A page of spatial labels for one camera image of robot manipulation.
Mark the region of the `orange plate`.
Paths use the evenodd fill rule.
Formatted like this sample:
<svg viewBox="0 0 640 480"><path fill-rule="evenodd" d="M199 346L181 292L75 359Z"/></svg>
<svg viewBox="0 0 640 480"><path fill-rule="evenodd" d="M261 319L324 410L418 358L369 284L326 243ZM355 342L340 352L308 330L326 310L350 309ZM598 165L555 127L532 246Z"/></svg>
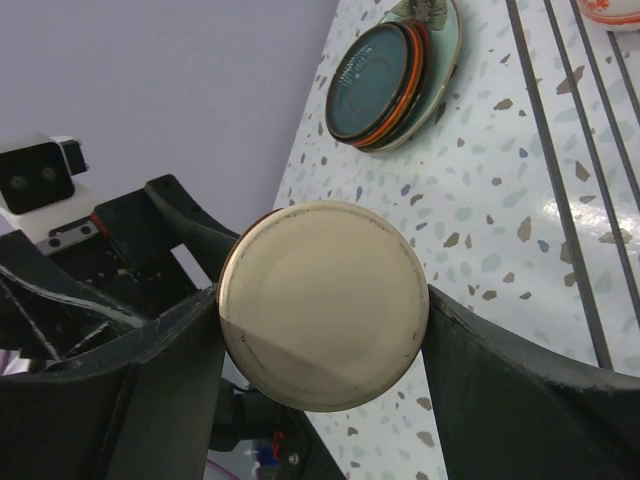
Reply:
<svg viewBox="0 0 640 480"><path fill-rule="evenodd" d="M369 137L357 144L358 148L369 148L372 144L383 139L399 122L411 103L417 85L422 75L424 61L424 46L420 29L415 27L413 21L401 23L404 30L410 35L413 53L412 66L409 73L407 85L400 95L398 102L394 105L389 116L383 124L377 128Z"/></svg>

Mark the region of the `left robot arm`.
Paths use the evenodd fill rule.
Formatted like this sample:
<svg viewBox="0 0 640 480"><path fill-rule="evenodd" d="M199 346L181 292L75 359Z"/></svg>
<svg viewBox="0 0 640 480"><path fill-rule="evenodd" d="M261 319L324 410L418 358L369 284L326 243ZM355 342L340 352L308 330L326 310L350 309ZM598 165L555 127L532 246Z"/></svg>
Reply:
<svg viewBox="0 0 640 480"><path fill-rule="evenodd" d="M238 238L172 175L97 205L47 239L4 234L1 345L42 363L37 376L133 364L214 302L214 287L197 289L174 248L186 247L216 281Z"/></svg>

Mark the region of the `yellow patterned plate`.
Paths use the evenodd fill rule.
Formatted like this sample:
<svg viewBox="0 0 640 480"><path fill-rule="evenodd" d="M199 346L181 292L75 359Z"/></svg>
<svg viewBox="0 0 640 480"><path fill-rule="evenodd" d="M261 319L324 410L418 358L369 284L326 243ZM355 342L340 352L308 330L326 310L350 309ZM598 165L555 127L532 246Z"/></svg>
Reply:
<svg viewBox="0 0 640 480"><path fill-rule="evenodd" d="M362 140L359 142L356 142L353 144L353 146L358 150L365 151L365 152L380 150L382 147L390 144L392 140L395 140L396 137L399 135L400 131L402 130L402 128L404 127L404 124L408 122L408 118L410 117L410 115L416 110L416 105L422 97L423 88L426 83L426 78L428 77L428 72L430 69L430 63L431 63L431 57L432 57L431 34L429 33L428 28L423 23L417 20L394 21L393 25L402 27L401 25L402 22L409 22L409 21L413 21L415 23L415 27L420 29L420 32L422 35L422 42L424 46L424 61L423 61L423 67L422 67L422 75L417 85L417 89L415 91L414 97L411 103L409 104L408 109L406 110L404 115L401 117L400 122L383 139L372 144L369 148L358 148L357 144ZM410 35L409 35L409 46L411 47Z"/></svg>

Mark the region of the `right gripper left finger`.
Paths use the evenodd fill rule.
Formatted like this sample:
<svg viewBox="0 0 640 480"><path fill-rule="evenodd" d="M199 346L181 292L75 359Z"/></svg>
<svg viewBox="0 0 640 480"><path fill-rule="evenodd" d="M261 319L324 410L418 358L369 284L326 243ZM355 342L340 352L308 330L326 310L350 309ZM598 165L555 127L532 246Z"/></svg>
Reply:
<svg viewBox="0 0 640 480"><path fill-rule="evenodd" d="M209 287L49 371L2 377L2 478L202 478L224 356Z"/></svg>

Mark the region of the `green floral plate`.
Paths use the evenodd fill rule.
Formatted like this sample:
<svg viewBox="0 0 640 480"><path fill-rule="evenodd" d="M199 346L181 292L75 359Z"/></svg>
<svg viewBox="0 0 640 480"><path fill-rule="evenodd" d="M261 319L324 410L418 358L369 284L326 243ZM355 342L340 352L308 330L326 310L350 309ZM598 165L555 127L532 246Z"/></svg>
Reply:
<svg viewBox="0 0 640 480"><path fill-rule="evenodd" d="M384 138L370 146L359 147L364 152L383 152L408 141L434 116L444 100L462 45L462 22L455 1L400 1L381 23L403 20L423 20L428 27L432 45L429 78L423 84L408 114Z"/></svg>

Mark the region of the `white orange patterned bowl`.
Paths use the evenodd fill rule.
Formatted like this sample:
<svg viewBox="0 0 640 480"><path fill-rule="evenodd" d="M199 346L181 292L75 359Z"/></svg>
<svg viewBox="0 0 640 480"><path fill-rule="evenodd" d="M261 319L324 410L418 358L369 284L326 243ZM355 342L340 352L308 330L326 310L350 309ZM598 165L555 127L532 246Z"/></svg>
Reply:
<svg viewBox="0 0 640 480"><path fill-rule="evenodd" d="M607 31L634 31L639 29L639 0L577 0L584 17Z"/></svg>

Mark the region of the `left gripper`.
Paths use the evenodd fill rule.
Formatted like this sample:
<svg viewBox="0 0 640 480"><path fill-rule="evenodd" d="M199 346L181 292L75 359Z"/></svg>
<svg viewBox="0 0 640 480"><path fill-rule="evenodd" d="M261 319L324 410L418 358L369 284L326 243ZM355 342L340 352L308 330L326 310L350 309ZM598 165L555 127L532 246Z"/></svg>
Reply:
<svg viewBox="0 0 640 480"><path fill-rule="evenodd" d="M44 253L74 279L153 319L197 291L176 247L185 246L215 283L238 239L169 174L52 230Z"/></svg>

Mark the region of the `dark blue plate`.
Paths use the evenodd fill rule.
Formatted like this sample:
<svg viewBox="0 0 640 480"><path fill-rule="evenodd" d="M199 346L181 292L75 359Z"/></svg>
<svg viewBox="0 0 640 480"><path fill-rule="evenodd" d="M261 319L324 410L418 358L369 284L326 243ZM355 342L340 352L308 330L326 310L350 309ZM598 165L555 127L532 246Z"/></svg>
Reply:
<svg viewBox="0 0 640 480"><path fill-rule="evenodd" d="M412 61L403 27L382 23L367 30L345 53L331 79L326 125L338 140L369 133L391 111Z"/></svg>

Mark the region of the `cream brown cup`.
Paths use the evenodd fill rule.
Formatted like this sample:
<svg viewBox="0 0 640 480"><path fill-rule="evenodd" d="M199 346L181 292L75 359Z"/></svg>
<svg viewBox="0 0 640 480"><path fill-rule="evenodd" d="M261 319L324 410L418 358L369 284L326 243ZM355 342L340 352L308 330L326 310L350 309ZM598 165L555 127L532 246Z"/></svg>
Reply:
<svg viewBox="0 0 640 480"><path fill-rule="evenodd" d="M370 402L414 363L429 318L413 247L361 206L276 210L236 242L218 283L227 351L244 377L291 408Z"/></svg>

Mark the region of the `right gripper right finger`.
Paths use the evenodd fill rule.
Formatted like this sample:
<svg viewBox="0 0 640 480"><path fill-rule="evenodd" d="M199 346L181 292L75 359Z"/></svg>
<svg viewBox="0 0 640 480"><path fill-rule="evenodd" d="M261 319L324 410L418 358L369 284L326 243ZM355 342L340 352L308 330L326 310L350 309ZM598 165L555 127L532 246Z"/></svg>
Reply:
<svg viewBox="0 0 640 480"><path fill-rule="evenodd" d="M638 378L429 297L422 354L449 478L638 478Z"/></svg>

